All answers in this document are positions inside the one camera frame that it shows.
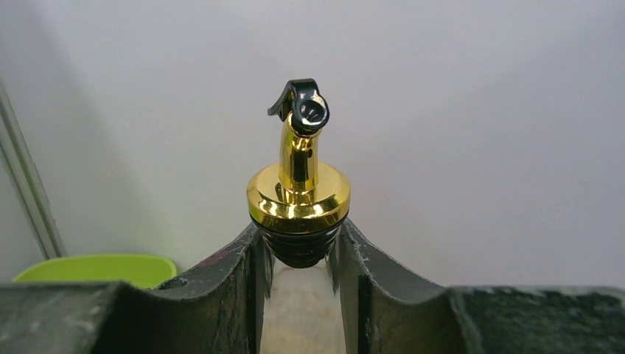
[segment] green plastic lid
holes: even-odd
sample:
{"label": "green plastic lid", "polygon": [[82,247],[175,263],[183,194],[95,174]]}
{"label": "green plastic lid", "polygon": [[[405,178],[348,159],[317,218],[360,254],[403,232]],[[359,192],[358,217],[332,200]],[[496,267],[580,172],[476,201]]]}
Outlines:
{"label": "green plastic lid", "polygon": [[150,254],[90,254],[36,264],[13,282],[88,282],[124,280],[137,288],[154,288],[177,275],[174,263]]}

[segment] lime green container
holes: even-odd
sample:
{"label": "lime green container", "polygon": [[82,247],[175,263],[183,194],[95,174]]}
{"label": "lime green container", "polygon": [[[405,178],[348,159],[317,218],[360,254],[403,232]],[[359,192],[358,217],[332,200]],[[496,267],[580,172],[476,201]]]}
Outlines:
{"label": "lime green container", "polygon": [[149,254],[90,254],[46,260],[21,272],[13,282],[89,282],[124,280],[154,288],[177,274],[174,263]]}

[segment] gold spout tube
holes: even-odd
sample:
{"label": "gold spout tube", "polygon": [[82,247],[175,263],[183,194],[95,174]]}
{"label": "gold spout tube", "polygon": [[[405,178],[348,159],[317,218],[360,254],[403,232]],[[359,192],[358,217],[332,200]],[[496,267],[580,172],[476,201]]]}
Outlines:
{"label": "gold spout tube", "polygon": [[279,179],[285,192],[306,192],[317,186],[319,173],[317,141],[321,130],[298,136],[291,126],[292,114],[284,121],[280,145]]}

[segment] white wall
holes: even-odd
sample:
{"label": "white wall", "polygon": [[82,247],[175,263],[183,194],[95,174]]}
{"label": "white wall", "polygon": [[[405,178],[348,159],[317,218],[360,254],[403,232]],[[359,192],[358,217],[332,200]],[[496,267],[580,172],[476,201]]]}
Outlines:
{"label": "white wall", "polygon": [[0,149],[0,283],[42,260],[35,231]]}
{"label": "white wall", "polygon": [[625,1],[0,1],[0,75],[72,254],[183,267],[248,223],[314,77],[352,220],[442,284],[625,286]]}

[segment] glass bottle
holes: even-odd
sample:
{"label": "glass bottle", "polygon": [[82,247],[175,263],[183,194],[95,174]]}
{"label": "glass bottle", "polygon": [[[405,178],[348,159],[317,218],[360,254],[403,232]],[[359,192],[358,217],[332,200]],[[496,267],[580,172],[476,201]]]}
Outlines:
{"label": "glass bottle", "polygon": [[329,109],[316,82],[304,79],[289,81],[268,113],[284,122],[279,163],[247,190],[269,252],[260,352],[343,354],[335,240],[351,191],[341,172],[317,160]]}

